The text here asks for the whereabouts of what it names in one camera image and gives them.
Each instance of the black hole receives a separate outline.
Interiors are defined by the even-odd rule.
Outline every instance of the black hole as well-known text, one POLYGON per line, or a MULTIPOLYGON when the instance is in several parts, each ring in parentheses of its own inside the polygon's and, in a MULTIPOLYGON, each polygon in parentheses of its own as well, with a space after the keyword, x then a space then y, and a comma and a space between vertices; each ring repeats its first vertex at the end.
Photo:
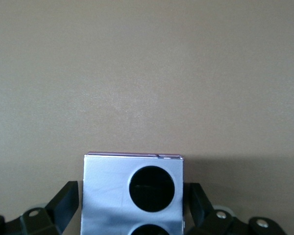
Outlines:
POLYGON ((167 231, 157 225, 147 224, 138 227, 132 235, 169 235, 167 231))
POLYGON ((174 183, 170 175, 157 166, 138 170, 131 179, 129 192, 133 202, 147 212, 166 208, 174 196, 174 183))

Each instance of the screw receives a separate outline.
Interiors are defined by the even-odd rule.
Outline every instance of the screw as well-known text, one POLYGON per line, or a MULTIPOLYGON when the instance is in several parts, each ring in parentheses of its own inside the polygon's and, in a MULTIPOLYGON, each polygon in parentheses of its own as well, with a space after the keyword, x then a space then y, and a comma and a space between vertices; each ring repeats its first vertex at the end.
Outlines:
POLYGON ((269 227, 269 224, 263 219, 257 219, 256 223, 263 228, 269 227))
POLYGON ((222 211, 218 211, 217 212, 217 217, 219 217, 220 219, 225 219, 226 218, 226 214, 222 211))
POLYGON ((31 211, 31 212, 28 214, 28 216, 29 216, 29 217, 34 217, 34 216, 38 215, 38 213, 39 213, 39 210, 31 211))

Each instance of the metal box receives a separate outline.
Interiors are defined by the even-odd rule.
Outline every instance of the metal box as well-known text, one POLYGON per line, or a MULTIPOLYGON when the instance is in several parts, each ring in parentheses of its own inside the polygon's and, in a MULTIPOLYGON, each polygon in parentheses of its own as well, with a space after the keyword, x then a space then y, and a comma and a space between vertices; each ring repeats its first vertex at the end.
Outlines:
POLYGON ((183 234, 183 159, 89 152, 84 157, 82 235, 183 234))

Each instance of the black mechanical part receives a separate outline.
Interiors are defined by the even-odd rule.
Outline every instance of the black mechanical part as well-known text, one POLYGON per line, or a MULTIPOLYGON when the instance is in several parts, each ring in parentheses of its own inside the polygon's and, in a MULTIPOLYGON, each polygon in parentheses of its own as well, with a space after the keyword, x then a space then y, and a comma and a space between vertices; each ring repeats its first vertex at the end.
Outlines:
POLYGON ((253 217, 246 224, 226 211, 214 210, 200 184, 190 184, 190 210, 195 227, 187 235, 286 235, 271 219, 253 217))
POLYGON ((7 223, 0 215, 0 235, 61 235, 78 205, 78 183, 69 181, 45 208, 30 209, 7 223))
MULTIPOLYGON (((68 182, 44 208, 30 209, 7 223, 0 215, 0 235, 61 235, 78 204, 78 183, 68 182)), ((200 184, 190 184, 189 206, 195 227, 187 235, 286 235, 271 219, 253 217, 246 224, 226 211, 213 209, 200 184)), ((155 225, 145 225, 134 234, 167 232, 155 225)))
POLYGON ((200 184, 190 184, 189 206, 196 227, 214 210, 200 184))

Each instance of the beige wall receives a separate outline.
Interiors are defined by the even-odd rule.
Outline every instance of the beige wall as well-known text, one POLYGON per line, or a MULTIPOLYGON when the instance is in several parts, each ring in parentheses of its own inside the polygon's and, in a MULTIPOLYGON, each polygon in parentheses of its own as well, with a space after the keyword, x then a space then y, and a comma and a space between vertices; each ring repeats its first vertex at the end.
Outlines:
POLYGON ((214 204, 294 235, 294 1, 0 1, 0 213, 90 150, 180 153, 214 204))

